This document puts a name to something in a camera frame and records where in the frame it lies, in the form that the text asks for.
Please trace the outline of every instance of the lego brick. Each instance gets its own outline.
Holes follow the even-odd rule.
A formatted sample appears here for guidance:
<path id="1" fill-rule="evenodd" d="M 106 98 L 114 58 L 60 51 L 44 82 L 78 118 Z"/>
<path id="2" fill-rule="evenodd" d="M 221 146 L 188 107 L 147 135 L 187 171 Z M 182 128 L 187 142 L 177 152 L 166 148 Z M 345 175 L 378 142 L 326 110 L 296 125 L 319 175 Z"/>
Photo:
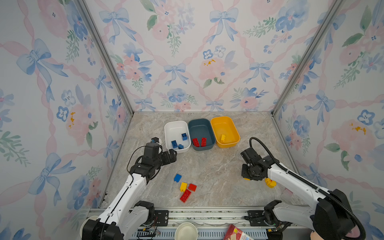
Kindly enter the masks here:
<path id="1" fill-rule="evenodd" d="M 195 145 L 195 147 L 200 147 L 199 141 L 197 140 L 197 138 L 192 139 L 192 142 L 193 142 L 193 145 Z"/>
<path id="2" fill-rule="evenodd" d="M 276 182 L 273 181 L 272 179 L 266 178 L 266 179 L 265 179 L 265 183 L 266 183 L 266 185 L 267 185 L 268 187 L 270 187 L 270 188 L 274 188 L 274 187 L 276 187 Z"/>
<path id="3" fill-rule="evenodd" d="M 187 189 L 187 184 L 185 182 L 182 182 L 180 187 L 180 192 L 185 192 L 186 189 Z"/>
<path id="4" fill-rule="evenodd" d="M 183 196 L 181 196 L 180 200 L 185 203 L 187 201 L 187 199 L 189 198 L 189 196 L 191 195 L 191 191 L 186 189 Z"/>
<path id="5" fill-rule="evenodd" d="M 195 184 L 190 183 L 188 186 L 188 189 L 194 192 L 194 191 L 196 191 L 196 187 L 197 186 Z"/>
<path id="6" fill-rule="evenodd" d="M 181 179 L 181 175 L 176 174 L 176 176 L 175 176 L 175 178 L 173 179 L 173 181 L 175 181 L 175 182 L 180 182 L 180 179 Z"/>
<path id="7" fill-rule="evenodd" d="M 177 148 L 176 140 L 172 141 L 172 147 L 173 147 L 173 148 Z"/>
<path id="8" fill-rule="evenodd" d="M 158 137 L 153 137 L 153 138 L 151 139 L 151 142 L 159 142 L 159 138 L 158 138 Z"/>
<path id="9" fill-rule="evenodd" d="M 201 138 L 201 146 L 205 147 L 206 145 L 207 145 L 207 138 L 206 137 Z"/>

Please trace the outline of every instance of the mounting plate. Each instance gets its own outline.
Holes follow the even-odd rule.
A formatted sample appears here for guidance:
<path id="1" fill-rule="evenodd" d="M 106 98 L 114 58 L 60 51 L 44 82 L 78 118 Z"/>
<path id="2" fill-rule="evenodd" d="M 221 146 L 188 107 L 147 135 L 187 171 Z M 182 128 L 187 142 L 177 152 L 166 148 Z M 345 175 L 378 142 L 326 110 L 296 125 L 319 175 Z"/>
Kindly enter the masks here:
<path id="1" fill-rule="evenodd" d="M 262 217 L 264 210 L 248 210 L 249 217 Z M 270 226 L 275 227 L 275 225 L 268 225 L 264 220 L 250 220 L 251 227 L 260 227 L 260 226 Z"/>
<path id="2" fill-rule="evenodd" d="M 154 226 L 159 226 L 159 227 L 166 227 L 168 226 L 168 215 L 169 211 L 168 210 L 155 210 L 155 219 L 157 217 L 157 220 L 154 224 Z"/>

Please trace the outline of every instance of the yellow bin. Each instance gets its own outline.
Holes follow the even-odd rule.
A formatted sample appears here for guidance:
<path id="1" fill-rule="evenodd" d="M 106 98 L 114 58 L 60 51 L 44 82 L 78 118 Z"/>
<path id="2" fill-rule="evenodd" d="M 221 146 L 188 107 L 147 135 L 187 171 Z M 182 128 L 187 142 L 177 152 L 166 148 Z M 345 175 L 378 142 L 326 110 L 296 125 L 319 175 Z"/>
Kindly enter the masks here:
<path id="1" fill-rule="evenodd" d="M 211 120 L 216 143 L 221 148 L 234 147 L 240 142 L 240 135 L 230 117 L 217 117 Z M 224 142 L 221 142 L 222 135 L 225 135 Z"/>

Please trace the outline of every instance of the red lego brick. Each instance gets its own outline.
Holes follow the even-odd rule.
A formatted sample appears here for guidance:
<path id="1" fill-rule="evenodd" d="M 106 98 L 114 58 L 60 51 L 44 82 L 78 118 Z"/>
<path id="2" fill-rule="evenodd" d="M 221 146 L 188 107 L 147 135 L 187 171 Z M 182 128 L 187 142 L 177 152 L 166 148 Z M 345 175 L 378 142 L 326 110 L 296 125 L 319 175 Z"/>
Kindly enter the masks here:
<path id="1" fill-rule="evenodd" d="M 200 147 L 199 141 L 197 140 L 197 138 L 192 139 L 192 142 L 193 142 L 193 145 L 195 145 L 195 147 Z"/>
<path id="2" fill-rule="evenodd" d="M 203 137 L 202 139 L 201 139 L 201 146 L 202 147 L 205 147 L 207 145 L 207 139 L 205 138 L 205 137 Z"/>
<path id="3" fill-rule="evenodd" d="M 183 196 L 181 196 L 180 200 L 185 203 L 187 201 L 187 199 L 189 198 L 189 196 L 191 195 L 191 191 L 186 189 Z"/>
<path id="4" fill-rule="evenodd" d="M 196 187 L 197 186 L 195 184 L 190 183 L 188 186 L 188 189 L 194 192 L 194 191 L 196 191 Z"/>

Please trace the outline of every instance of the plastic storage bin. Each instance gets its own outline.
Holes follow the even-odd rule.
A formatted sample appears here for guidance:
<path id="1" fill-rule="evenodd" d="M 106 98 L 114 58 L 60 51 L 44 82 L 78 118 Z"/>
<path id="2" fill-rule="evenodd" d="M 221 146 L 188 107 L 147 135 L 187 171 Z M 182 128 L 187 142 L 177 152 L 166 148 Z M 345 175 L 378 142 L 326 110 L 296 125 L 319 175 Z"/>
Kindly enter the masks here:
<path id="1" fill-rule="evenodd" d="M 215 134 L 208 119 L 200 118 L 191 120 L 188 123 L 188 128 L 191 141 L 192 139 L 197 138 L 200 144 L 200 147 L 196 147 L 192 144 L 193 149 L 196 151 L 203 151 L 214 147 L 216 142 Z M 201 146 L 201 138 L 203 137 L 207 139 L 207 145 L 205 147 Z"/>
<path id="2" fill-rule="evenodd" d="M 233 147 L 240 142 L 240 135 L 230 117 L 212 118 L 211 125 L 215 133 L 216 143 L 219 147 Z M 224 143 L 220 142 L 223 134 L 225 135 Z"/>
<path id="3" fill-rule="evenodd" d="M 164 126 L 164 132 L 166 136 L 167 149 L 173 149 L 177 153 L 183 153 L 188 151 L 191 146 L 191 137 L 189 136 L 188 124 L 184 121 L 169 122 Z M 183 141 L 181 134 L 186 133 L 188 139 Z M 183 149 L 173 148 L 172 141 L 176 140 L 177 145 L 184 146 Z"/>

